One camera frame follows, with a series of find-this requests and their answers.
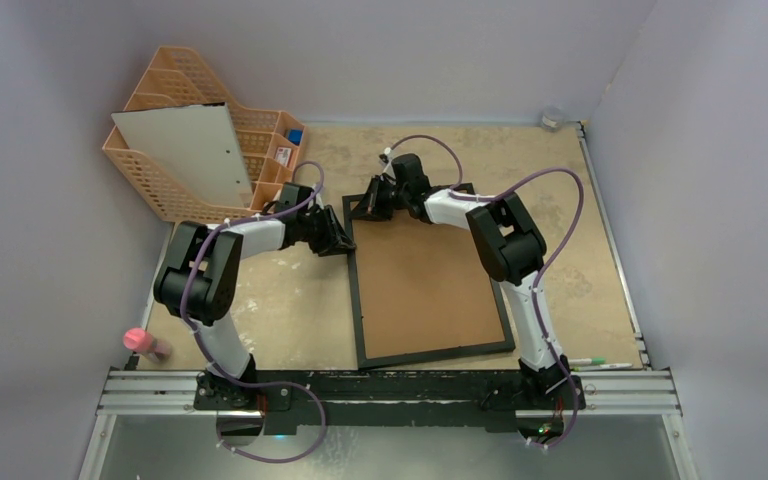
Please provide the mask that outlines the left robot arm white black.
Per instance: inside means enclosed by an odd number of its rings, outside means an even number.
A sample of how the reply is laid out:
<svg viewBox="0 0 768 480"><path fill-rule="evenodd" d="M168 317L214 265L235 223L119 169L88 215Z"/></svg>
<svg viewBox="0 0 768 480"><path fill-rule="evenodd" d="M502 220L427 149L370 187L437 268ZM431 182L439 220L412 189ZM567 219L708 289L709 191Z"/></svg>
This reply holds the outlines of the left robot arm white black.
<svg viewBox="0 0 768 480"><path fill-rule="evenodd" d="M180 223L155 278L155 301L187 326L232 408L252 405L264 386L230 315L240 264L297 243L320 257L356 248L333 207L322 204L319 187L285 183L277 199L252 217L214 226Z"/></svg>

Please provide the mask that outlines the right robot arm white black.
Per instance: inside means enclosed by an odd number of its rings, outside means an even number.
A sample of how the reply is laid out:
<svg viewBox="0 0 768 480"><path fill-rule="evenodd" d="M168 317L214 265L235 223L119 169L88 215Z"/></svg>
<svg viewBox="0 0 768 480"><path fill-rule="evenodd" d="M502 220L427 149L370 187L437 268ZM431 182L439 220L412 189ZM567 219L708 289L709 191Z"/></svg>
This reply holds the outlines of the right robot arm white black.
<svg viewBox="0 0 768 480"><path fill-rule="evenodd" d="M496 197L464 194L454 186L433 186L420 158L404 154L371 178L348 218L389 221L398 210L433 225L470 232L480 263L507 299L518 335L524 399L544 407L569 377L545 297L547 244L514 192Z"/></svg>

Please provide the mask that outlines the red white small box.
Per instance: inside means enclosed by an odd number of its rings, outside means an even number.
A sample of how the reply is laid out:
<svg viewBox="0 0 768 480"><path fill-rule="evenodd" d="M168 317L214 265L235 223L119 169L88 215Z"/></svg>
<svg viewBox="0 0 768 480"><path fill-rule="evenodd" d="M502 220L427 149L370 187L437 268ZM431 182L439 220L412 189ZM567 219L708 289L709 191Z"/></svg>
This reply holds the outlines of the red white small box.
<svg viewBox="0 0 768 480"><path fill-rule="evenodd" d="M293 156L291 147L278 147L275 151L274 159L283 167L288 168Z"/></svg>

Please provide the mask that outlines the blue small box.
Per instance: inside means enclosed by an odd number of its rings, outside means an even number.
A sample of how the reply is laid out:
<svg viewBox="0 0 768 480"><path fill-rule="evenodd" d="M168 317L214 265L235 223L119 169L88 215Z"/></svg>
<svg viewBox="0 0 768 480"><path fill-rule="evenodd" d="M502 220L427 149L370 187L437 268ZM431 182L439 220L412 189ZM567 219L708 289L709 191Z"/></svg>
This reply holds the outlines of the blue small box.
<svg viewBox="0 0 768 480"><path fill-rule="evenodd" d="M303 140L304 130L303 129L288 129L285 132L285 137L289 142L296 146L300 146Z"/></svg>

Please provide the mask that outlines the orange plastic file organizer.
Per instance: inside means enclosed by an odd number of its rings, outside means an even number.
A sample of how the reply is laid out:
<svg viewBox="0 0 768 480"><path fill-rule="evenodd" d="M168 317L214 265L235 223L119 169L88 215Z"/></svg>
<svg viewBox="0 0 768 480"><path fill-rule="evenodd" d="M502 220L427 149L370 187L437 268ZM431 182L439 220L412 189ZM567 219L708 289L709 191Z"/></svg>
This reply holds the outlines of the orange plastic file organizer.
<svg viewBox="0 0 768 480"><path fill-rule="evenodd" d="M221 207L199 200L157 162L131 149L118 128L111 131L102 147L111 162L163 221L177 223L191 220L207 224L258 213L266 203L280 195L281 187L292 179L294 169L303 158L307 142L303 123L286 111L243 106L192 48L159 47L124 109L132 111L220 102L229 107L252 182L253 198L244 207ZM300 146L287 140L285 132L288 129L304 130ZM274 159L278 147L293 149L288 168Z"/></svg>

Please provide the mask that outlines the white folder board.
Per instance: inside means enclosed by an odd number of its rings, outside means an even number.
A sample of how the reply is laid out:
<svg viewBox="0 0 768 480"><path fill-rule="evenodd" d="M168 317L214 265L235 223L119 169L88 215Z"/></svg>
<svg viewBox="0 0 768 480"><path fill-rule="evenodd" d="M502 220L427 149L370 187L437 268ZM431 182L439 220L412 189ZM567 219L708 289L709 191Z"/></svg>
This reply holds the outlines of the white folder board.
<svg viewBox="0 0 768 480"><path fill-rule="evenodd" d="M252 182L225 102L119 111L111 118L127 145L157 162L199 200L244 207Z"/></svg>

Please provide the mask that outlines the pink bottle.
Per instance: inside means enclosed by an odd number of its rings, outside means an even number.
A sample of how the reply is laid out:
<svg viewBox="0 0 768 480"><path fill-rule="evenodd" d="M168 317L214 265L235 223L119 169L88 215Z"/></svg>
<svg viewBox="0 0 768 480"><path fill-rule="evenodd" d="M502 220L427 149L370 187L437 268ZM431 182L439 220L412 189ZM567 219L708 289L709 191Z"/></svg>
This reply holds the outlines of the pink bottle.
<svg viewBox="0 0 768 480"><path fill-rule="evenodd" d="M132 352L155 363L163 363L171 356L171 346L143 328L127 330L123 335L123 344Z"/></svg>

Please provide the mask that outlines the green marker pen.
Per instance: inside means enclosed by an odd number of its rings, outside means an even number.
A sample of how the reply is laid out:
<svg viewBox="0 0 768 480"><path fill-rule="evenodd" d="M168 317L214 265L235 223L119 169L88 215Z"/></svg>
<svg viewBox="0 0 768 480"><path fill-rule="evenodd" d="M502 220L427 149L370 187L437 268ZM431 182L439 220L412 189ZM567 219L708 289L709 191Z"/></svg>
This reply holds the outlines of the green marker pen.
<svg viewBox="0 0 768 480"><path fill-rule="evenodd" d="M572 367L597 366L597 365L603 365L605 363L606 363L606 360L601 357L579 358L579 359L569 360L569 364Z"/></svg>

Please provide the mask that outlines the white pen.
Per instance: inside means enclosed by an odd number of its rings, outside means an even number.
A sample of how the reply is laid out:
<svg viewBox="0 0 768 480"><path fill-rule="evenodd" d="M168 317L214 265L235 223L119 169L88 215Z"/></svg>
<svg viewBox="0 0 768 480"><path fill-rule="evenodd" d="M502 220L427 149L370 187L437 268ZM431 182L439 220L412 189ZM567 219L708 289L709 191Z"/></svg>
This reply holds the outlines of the white pen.
<svg viewBox="0 0 768 480"><path fill-rule="evenodd" d="M631 363L605 363L605 364L593 364L577 367L577 371L612 371L612 370L628 370L634 367Z"/></svg>

